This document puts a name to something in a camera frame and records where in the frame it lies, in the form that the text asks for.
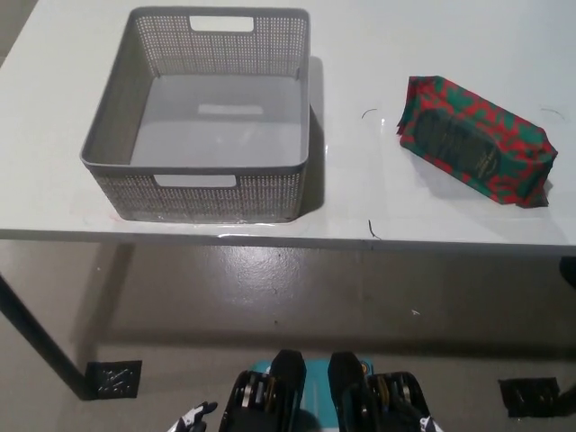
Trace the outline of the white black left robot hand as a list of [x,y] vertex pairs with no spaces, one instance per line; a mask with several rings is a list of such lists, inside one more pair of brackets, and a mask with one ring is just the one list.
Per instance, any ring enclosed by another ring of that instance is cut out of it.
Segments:
[[181,416],[168,432],[205,432],[207,424],[203,417],[214,412],[217,407],[217,402],[202,402]]

